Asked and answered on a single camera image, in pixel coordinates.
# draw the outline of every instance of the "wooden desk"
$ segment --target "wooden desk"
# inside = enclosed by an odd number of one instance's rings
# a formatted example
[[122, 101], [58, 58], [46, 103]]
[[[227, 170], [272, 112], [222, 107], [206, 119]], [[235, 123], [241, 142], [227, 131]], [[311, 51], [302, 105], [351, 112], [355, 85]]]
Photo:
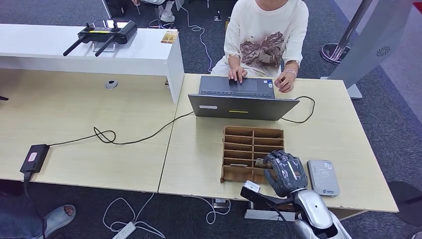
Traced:
[[[199, 82], [200, 75], [185, 75], [176, 116], [192, 111], [187, 94], [197, 93]], [[293, 99], [303, 95], [316, 101], [314, 115], [303, 124], [283, 120], [197, 118], [194, 115], [177, 120], [159, 193], [244, 200], [240, 196], [243, 183], [220, 183], [223, 129], [225, 125], [257, 126], [283, 129], [286, 151], [299, 156], [304, 165], [310, 159], [333, 162], [340, 195], [324, 197], [324, 201], [331, 208], [353, 209], [340, 218], [367, 210], [397, 212], [343, 82], [297, 79], [293, 92], [276, 92], [278, 98]], [[311, 101], [302, 99], [285, 118], [305, 119], [311, 106]], [[261, 187], [263, 194], [275, 195], [269, 185]]]
[[[107, 90], [105, 83], [118, 80]], [[53, 144], [112, 129], [116, 142], [150, 136], [176, 112], [165, 77], [0, 69], [0, 178], [19, 172], [33, 144]], [[131, 145], [98, 138], [53, 146], [33, 181], [157, 192], [171, 125]]]

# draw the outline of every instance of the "power cord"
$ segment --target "power cord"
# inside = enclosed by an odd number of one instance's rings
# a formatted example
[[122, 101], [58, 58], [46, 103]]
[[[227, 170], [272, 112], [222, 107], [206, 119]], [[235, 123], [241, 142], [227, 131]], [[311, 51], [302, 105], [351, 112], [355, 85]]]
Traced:
[[38, 213], [37, 211], [37, 207], [35, 206], [35, 202], [34, 200], [29, 196], [28, 193], [28, 183], [32, 178], [32, 172], [28, 171], [25, 172], [25, 174], [23, 175], [23, 191], [25, 192], [26, 197], [28, 198], [28, 200], [32, 203], [32, 205], [34, 206], [34, 211], [35, 214], [37, 215], [37, 217], [41, 220], [42, 222], [42, 229], [41, 229], [41, 233], [42, 233], [42, 238], [45, 239], [45, 228], [46, 228], [46, 224], [44, 219], [42, 218], [42, 216]]
[[[214, 224], [214, 223], [215, 223], [216, 214], [226, 215], [226, 214], [228, 214], [228, 213], [230, 212], [230, 209], [231, 209], [231, 201], [230, 201], [230, 200], [228, 201], [228, 210], [227, 210], [227, 212], [225, 212], [225, 213], [221, 213], [221, 212], [217, 212], [217, 211], [215, 210], [215, 208], [211, 205], [211, 203], [210, 203], [210, 202], [208, 202], [206, 199], [204, 199], [204, 198], [200, 198], [200, 197], [193, 197], [193, 196], [191, 196], [191, 197], [192, 197], [192, 198], [199, 198], [199, 199], [201, 199], [201, 200], [204, 200], [204, 201], [205, 201], [206, 203], [208, 203], [208, 205], [211, 207], [212, 211], [208, 212], [208, 213], [207, 213], [207, 215], [205, 216], [205, 220], [206, 220], [206, 222], [207, 222], [209, 225], [212, 225], [212, 224]], [[214, 213], [214, 219], [212, 220], [212, 222], [210, 222], [210, 221], [208, 220], [208, 216], [209, 216], [211, 213]]]
[[287, 229], [289, 230], [289, 237], [290, 238], [293, 238], [292, 237], [292, 230], [290, 229], [290, 226], [289, 226], [289, 224], [287, 223], [287, 220], [284, 218], [284, 216], [283, 216], [283, 214], [281, 214], [280, 213], [280, 211], [278, 210], [278, 208], [277, 207], [275, 207], [275, 206], [271, 206], [277, 213], [278, 213], [278, 216], [279, 216], [279, 218], [281, 218], [283, 221], [284, 221], [284, 224], [287, 226]]
[[294, 120], [290, 120], [290, 119], [285, 119], [285, 118], [283, 118], [283, 117], [281, 117], [281, 119], [282, 120], [285, 120], [285, 121], [288, 121], [288, 122], [293, 122], [293, 123], [305, 123], [306, 121], [308, 121], [309, 120], [309, 118], [314, 114], [314, 109], [315, 109], [315, 100], [314, 99], [312, 99], [311, 97], [309, 97], [309, 96], [299, 96], [299, 97], [297, 97], [295, 100], [298, 100], [298, 99], [300, 99], [300, 98], [307, 98], [307, 99], [310, 99], [311, 101], [312, 101], [312, 110], [311, 110], [311, 114], [309, 114], [309, 116], [304, 120], [304, 121], [294, 121]]
[[[142, 210], [145, 208], [145, 206], [149, 203], [149, 201], [151, 201], [151, 199], [152, 199], [152, 197], [154, 197], [154, 193], [151, 195], [151, 197], [148, 199], [148, 201], [146, 201], [146, 203], [144, 204], [144, 206], [142, 206], [142, 208], [141, 208], [141, 210], [139, 210], [139, 212], [138, 212], [138, 214], [137, 215], [135, 215], [135, 211], [133, 210], [133, 208], [129, 205], [129, 203], [126, 201], [126, 199], [124, 199], [124, 198], [117, 198], [117, 199], [115, 199], [114, 201], [112, 201], [109, 205], [108, 205], [108, 207], [107, 207], [107, 209], [105, 210], [105, 212], [104, 212], [104, 216], [103, 216], [103, 224], [104, 224], [104, 226], [106, 227], [106, 228], [108, 228], [108, 229], [110, 229], [110, 231], [112, 231], [112, 232], [115, 232], [115, 233], [118, 233], [121, 229], [113, 229], [113, 225], [115, 225], [115, 224], [122, 224], [122, 225], [127, 225], [128, 223], [125, 223], [125, 222], [119, 222], [119, 221], [116, 221], [116, 222], [114, 222], [114, 223], [112, 223], [110, 226], [108, 226], [107, 224], [106, 224], [106, 221], [105, 221], [105, 219], [106, 219], [106, 214], [107, 214], [107, 211], [108, 211], [108, 209], [110, 208], [110, 206], [113, 204], [113, 203], [115, 203], [116, 201], [118, 201], [118, 200], [123, 200], [126, 204], [127, 204], [127, 206], [130, 208], [130, 210], [132, 211], [132, 213], [133, 213], [133, 219], [132, 219], [132, 223], [137, 227], [137, 228], [139, 228], [139, 229], [142, 229], [142, 230], [146, 230], [146, 231], [148, 231], [148, 232], [150, 232], [150, 233], [153, 233], [153, 234], [155, 234], [155, 235], [157, 235], [157, 236], [159, 236], [159, 237], [161, 237], [161, 238], [163, 238], [163, 239], [165, 239], [166, 237], [159, 231], [159, 230], [157, 230], [157, 229], [155, 229], [155, 228], [153, 228], [152, 226], [150, 226], [150, 225], [148, 225], [146, 222], [143, 222], [143, 221], [138, 221], [138, 218], [139, 218], [139, 215], [141, 214], [141, 212], [142, 212]], [[144, 228], [144, 227], [140, 227], [140, 226], [137, 226], [137, 224], [144, 224], [144, 225], [146, 225], [148, 228]]]
[[[75, 140], [70, 140], [70, 141], [61, 142], [61, 143], [54, 143], [54, 144], [50, 144], [49, 146], [51, 147], [51, 146], [55, 146], [55, 145], [61, 145], [61, 144], [66, 144], [66, 143], [73, 143], [73, 142], [76, 142], [76, 141], [81, 141], [81, 140], [92, 138], [92, 137], [95, 137], [95, 136], [98, 137], [101, 140], [101, 142], [103, 142], [103, 143], [111, 143], [111, 144], [116, 144], [116, 145], [126, 145], [126, 144], [139, 143], [139, 142], [142, 142], [144, 140], [147, 140], [147, 139], [150, 139], [150, 138], [154, 137], [155, 135], [157, 135], [160, 131], [162, 131], [165, 127], [167, 127], [171, 123], [175, 122], [176, 120], [178, 120], [180, 118], [183, 118], [185, 116], [188, 116], [188, 115], [190, 115], [192, 113], [193, 113], [193, 111], [190, 112], [190, 113], [188, 113], [188, 114], [179, 116], [179, 117], [175, 118], [174, 120], [170, 121], [169, 123], [167, 123], [166, 125], [164, 125], [163, 127], [161, 127], [161, 129], [159, 129], [153, 135], [151, 135], [149, 137], [146, 137], [146, 138], [142, 138], [142, 139], [136, 140], [136, 141], [129, 141], [129, 142], [124, 142], [124, 143], [116, 143], [115, 142], [115, 140], [116, 140], [116, 133], [113, 130], [106, 130], [106, 131], [101, 132], [97, 127], [94, 126], [94, 133], [95, 134], [93, 134], [91, 136], [87, 136], [87, 137], [83, 137], [83, 138], [78, 138], [78, 139], [75, 139]], [[104, 135], [105, 133], [112, 133], [113, 134], [113, 139], [107, 138], [107, 136]]]
[[194, 32], [202, 31], [202, 33], [199, 35], [199, 40], [201, 41], [202, 45], [204, 45], [204, 47], [205, 47], [205, 53], [207, 54], [207, 57], [208, 57], [208, 59], [210, 60], [210, 66], [208, 67], [208, 72], [210, 72], [210, 73], [211, 73], [212, 59], [211, 59], [210, 55], [208, 54], [207, 45], [205, 45], [205, 43], [202, 41], [202, 35], [205, 33], [205, 28], [200, 27], [200, 26], [198, 26], [198, 25], [192, 25], [192, 26], [191, 26], [191, 25], [189, 25], [189, 12], [188, 12], [188, 10], [186, 10], [186, 9], [185, 9], [184, 7], [182, 7], [182, 6], [180, 6], [180, 8], [181, 8], [181, 9], [183, 9], [183, 10], [185, 10], [185, 11], [186, 11], [186, 13], [188, 14], [188, 17], [187, 17], [187, 19], [188, 19], [188, 27], [189, 27], [192, 31], [194, 31]]

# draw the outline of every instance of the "bracelet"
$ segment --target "bracelet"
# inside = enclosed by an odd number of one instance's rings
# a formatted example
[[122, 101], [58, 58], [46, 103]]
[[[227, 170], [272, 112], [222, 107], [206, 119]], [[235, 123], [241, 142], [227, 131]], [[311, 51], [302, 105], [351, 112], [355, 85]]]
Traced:
[[286, 70], [285, 72], [290, 72], [290, 73], [292, 73], [293, 75], [295, 75], [295, 78], [297, 77], [297, 74], [296, 74], [296, 72], [295, 72], [294, 70]]

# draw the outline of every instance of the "cardboard organizer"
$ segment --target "cardboard organizer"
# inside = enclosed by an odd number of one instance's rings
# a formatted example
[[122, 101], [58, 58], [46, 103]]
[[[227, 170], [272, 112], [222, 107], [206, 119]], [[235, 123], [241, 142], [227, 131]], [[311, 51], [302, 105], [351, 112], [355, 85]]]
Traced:
[[226, 126], [223, 145], [221, 183], [225, 180], [267, 183], [264, 169], [273, 175], [274, 170], [271, 165], [260, 163], [260, 159], [273, 150], [284, 150], [284, 133], [275, 128]]

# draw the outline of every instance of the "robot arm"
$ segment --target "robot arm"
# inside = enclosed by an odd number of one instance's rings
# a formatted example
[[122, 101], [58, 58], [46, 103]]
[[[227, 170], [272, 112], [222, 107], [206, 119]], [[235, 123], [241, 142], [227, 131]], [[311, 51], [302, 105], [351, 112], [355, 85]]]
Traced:
[[326, 234], [328, 239], [351, 239], [338, 218], [328, 210], [321, 196], [307, 189], [308, 177], [301, 161], [282, 150], [273, 151], [264, 159], [271, 162], [275, 175], [266, 169], [265, 178], [279, 197], [274, 198], [259, 193], [259, 185], [247, 181], [241, 196], [251, 202], [267, 204], [276, 208], [282, 204], [293, 204], [297, 212], [295, 231], [300, 239], [317, 239]]

